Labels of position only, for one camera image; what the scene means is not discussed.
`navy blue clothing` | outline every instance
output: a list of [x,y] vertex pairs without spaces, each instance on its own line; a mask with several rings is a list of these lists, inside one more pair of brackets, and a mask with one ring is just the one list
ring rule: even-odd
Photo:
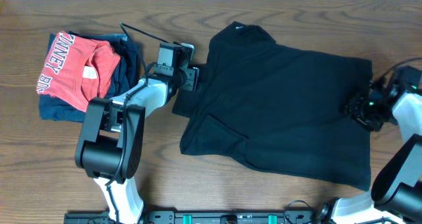
[[[108,34],[102,36],[79,36],[82,38],[92,40],[105,40],[110,43],[115,52],[120,55],[120,62],[113,72],[111,77],[111,85],[105,98],[112,98],[119,96],[138,82],[139,67],[138,67],[138,45],[133,45],[128,41],[124,34]],[[47,52],[49,51],[53,41],[54,34],[50,34]],[[42,119],[54,121],[72,121],[82,123],[85,118],[85,112],[75,109],[72,105],[63,101],[60,98],[53,98],[49,95],[40,95],[40,103],[38,105],[40,110],[40,117]]]

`wood grain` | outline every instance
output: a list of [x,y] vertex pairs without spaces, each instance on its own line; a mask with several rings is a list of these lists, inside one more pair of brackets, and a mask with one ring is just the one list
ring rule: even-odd
[[5,0],[0,0],[0,11],[1,11],[1,7],[3,6],[4,2],[5,2]]
[[[280,44],[370,59],[375,76],[422,54],[422,0],[7,0],[0,11],[0,223],[62,223],[68,211],[106,208],[100,189],[75,166],[80,124],[38,116],[35,83],[49,33],[115,33],[125,22],[194,44],[195,60],[203,63],[211,37],[234,20],[262,26]],[[159,42],[134,37],[147,63],[155,61]],[[147,204],[274,210],[294,199],[316,206],[361,193],[259,173],[228,157],[181,155],[188,119],[171,113],[173,102],[146,121],[136,179]],[[373,178],[401,145],[397,127],[386,125],[372,134]]]

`folded clothing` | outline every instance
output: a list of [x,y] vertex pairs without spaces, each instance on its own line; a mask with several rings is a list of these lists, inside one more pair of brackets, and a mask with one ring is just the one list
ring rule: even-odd
[[[84,36],[74,32],[72,35],[92,40],[105,40],[110,43],[115,52],[121,56],[120,62],[111,77],[111,85],[105,98],[120,96],[136,85],[138,81],[139,67],[137,52],[139,46],[128,41],[124,34],[108,34],[101,36]],[[54,34],[50,34],[48,50],[55,39]],[[40,117],[54,121],[72,121],[82,123],[85,113],[75,109],[60,98],[50,95],[40,95],[39,103]]]
[[109,42],[65,32],[56,35],[37,83],[37,93],[58,97],[80,111],[104,97],[120,61]]
[[370,61],[278,45],[261,27],[234,22],[211,39],[201,74],[198,90],[180,91],[173,107],[191,118],[182,154],[369,189],[369,132],[340,107],[369,93]]

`red t-shirt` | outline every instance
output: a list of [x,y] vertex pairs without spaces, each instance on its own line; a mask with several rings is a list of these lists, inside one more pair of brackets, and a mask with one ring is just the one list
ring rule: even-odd
[[92,98],[106,96],[119,61],[109,42],[59,32],[45,59],[37,93],[58,97],[85,112]]

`green connector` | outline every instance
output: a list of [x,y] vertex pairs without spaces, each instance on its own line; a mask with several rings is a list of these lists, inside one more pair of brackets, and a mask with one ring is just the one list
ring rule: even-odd
[[192,224],[192,216],[183,215],[183,224]]
[[277,216],[268,215],[268,224],[277,224]]

